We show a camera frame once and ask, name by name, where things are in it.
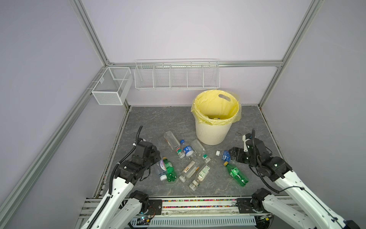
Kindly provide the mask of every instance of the robotic arm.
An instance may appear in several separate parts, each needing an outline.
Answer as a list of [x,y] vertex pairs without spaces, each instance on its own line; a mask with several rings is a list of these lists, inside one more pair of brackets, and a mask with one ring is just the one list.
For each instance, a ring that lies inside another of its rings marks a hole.
[[263,183],[271,191],[280,193],[263,179],[263,176],[269,177],[271,181],[283,189],[281,191],[287,192],[298,203],[307,216],[287,206],[264,188],[252,195],[250,207],[255,211],[271,212],[296,229],[360,228],[352,220],[345,221],[323,203],[282,158],[272,157],[263,141],[255,138],[254,129],[251,134],[243,136],[243,141],[244,149],[233,147],[229,150],[231,159],[254,167]]
[[[116,164],[109,180],[109,190],[94,210],[82,229],[122,229],[139,213],[146,213],[149,207],[149,196],[135,191],[130,195],[127,203],[116,214],[122,201],[133,189],[138,180],[143,180],[144,172],[161,160],[160,151],[150,142],[139,138],[142,126],[137,132],[133,149]],[[125,161],[132,152],[131,161]]]

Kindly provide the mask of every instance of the plastic bag liner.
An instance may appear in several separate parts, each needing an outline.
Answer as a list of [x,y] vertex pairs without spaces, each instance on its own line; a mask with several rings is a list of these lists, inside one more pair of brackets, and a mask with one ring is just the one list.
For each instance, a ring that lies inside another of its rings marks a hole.
[[239,97],[222,90],[207,90],[193,100],[191,112],[199,123],[226,125],[242,117]]

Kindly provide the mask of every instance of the white trash can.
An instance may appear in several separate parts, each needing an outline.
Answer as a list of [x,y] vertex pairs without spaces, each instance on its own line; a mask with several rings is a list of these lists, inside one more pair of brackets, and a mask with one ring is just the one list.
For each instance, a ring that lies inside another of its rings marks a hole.
[[221,143],[231,124],[241,118],[239,100],[222,90],[208,90],[200,93],[192,104],[191,111],[196,119],[196,135],[207,145]]

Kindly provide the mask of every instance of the green soda bottle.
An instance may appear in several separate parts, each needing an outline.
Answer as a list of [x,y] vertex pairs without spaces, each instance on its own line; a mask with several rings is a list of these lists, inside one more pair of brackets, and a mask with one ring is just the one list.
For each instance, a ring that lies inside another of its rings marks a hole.
[[168,182],[175,181],[177,178],[177,173],[175,173],[174,168],[170,161],[166,157],[163,157],[163,162],[165,165],[165,168],[167,169],[167,180]]
[[249,182],[248,178],[242,172],[240,172],[236,166],[230,165],[229,162],[225,162],[224,165],[226,166],[230,176],[232,176],[240,184],[240,186],[244,187],[246,183]]

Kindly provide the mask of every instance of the wire basket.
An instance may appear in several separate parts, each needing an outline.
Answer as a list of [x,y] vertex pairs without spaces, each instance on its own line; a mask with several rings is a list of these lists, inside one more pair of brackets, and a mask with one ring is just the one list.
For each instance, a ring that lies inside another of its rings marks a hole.
[[107,67],[91,92],[100,105],[123,105],[132,81],[129,67]]
[[137,64],[135,87],[138,90],[220,88],[219,62]]

